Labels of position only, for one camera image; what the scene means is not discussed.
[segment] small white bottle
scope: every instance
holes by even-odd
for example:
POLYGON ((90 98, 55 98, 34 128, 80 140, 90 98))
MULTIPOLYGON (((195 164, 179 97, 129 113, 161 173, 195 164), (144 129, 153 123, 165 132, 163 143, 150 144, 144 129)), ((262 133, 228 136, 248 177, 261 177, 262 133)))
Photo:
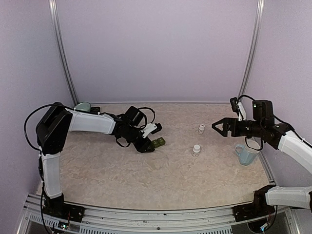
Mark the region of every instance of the small white bottle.
POLYGON ((199 128, 198 128, 198 134, 203 134, 205 130, 205 124, 200 124, 199 128))
POLYGON ((199 152, 200 152, 200 145, 194 145, 192 156, 193 157, 198 157, 199 152))

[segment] beige marbled table surface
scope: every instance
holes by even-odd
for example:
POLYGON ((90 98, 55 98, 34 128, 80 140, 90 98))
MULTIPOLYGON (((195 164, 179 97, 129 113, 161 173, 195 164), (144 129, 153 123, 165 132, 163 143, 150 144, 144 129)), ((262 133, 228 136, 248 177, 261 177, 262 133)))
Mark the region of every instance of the beige marbled table surface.
MULTIPOLYGON (((102 105, 101 110, 124 113, 131 104, 102 105)), ((69 133, 61 153, 61 184, 66 201, 101 207, 171 210, 207 208, 251 201, 253 191, 268 184, 257 158, 239 164, 234 147, 244 138, 222 137, 211 124, 235 117, 230 105, 135 104, 156 112, 166 145, 152 153, 134 146, 121 148, 113 136, 69 133), (205 124, 204 134, 197 133, 205 124), (198 157, 191 154, 201 146, 198 157)), ((144 110, 149 120, 152 114, 144 110)))

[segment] robotic arm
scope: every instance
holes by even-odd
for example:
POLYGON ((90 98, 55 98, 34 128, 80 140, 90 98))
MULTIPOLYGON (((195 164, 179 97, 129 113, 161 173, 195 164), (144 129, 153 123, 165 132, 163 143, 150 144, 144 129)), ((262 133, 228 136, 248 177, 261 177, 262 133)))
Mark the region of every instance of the robotic arm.
MULTIPOLYGON (((273 105, 268 100, 253 100, 254 120, 243 120, 245 111, 237 98, 230 100, 232 110, 239 118, 224 118, 212 128, 227 137, 258 137, 276 150, 280 150, 306 168, 312 174, 312 146, 302 139, 294 128, 285 122, 275 124, 273 105)), ((268 185, 254 193, 252 204, 234 207, 237 221, 267 215, 274 212, 275 205, 284 205, 312 210, 312 186, 283 188, 268 185)))
POLYGON ((43 116, 36 127, 37 143, 39 145, 39 171, 44 181, 44 194, 46 197, 43 212, 55 217, 81 222, 84 208, 64 203, 60 177, 59 157, 65 145, 67 133, 71 131, 99 132, 115 136, 116 142, 122 146, 118 139, 126 139, 141 153, 155 150, 148 134, 155 134, 162 129, 160 123, 147 124, 147 118, 138 108, 131 106, 126 113, 91 114, 64 107, 56 102, 43 116), (145 120, 143 127, 137 127, 145 120))

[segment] light blue mug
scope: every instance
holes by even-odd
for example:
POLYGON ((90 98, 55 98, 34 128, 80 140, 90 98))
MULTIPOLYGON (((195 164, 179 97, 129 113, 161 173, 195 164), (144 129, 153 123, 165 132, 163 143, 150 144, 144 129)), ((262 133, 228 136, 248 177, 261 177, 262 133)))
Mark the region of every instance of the light blue mug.
POLYGON ((238 144, 235 146, 235 152, 238 155, 239 162, 244 166, 247 166, 253 162, 259 152, 255 149, 260 149, 259 144, 254 140, 248 139, 247 145, 245 143, 244 145, 238 144))

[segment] white wall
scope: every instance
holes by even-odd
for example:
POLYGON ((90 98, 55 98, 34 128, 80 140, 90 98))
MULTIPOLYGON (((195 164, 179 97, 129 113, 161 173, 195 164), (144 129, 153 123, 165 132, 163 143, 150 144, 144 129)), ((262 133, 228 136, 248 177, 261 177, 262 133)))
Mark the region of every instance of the white wall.
MULTIPOLYGON (((312 142, 312 1, 266 0, 247 93, 273 102, 274 113, 312 142)), ((289 156, 263 150, 280 186, 311 186, 312 175, 289 156)), ((310 211, 298 211, 304 234, 310 211)))
POLYGON ((242 83, 257 1, 62 0, 79 100, 228 102, 242 83))
MULTIPOLYGON (((37 107, 71 105, 54 37, 48 1, 6 0, 0 7, 0 226, 13 233, 28 193, 39 184, 38 153, 23 124, 37 107)), ((35 126, 29 121, 36 144, 35 126)))

